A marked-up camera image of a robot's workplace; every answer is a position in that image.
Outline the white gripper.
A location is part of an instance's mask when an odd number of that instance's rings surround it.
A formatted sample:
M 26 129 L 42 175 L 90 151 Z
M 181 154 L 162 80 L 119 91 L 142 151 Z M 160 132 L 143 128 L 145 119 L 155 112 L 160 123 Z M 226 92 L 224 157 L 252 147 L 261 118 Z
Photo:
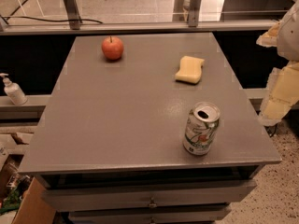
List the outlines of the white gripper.
M 299 0 L 282 20 L 260 35 L 256 44 L 278 48 L 278 55 L 289 60 L 282 69 L 274 68 L 269 75 L 266 94 L 258 120 L 263 126 L 281 122 L 299 101 Z

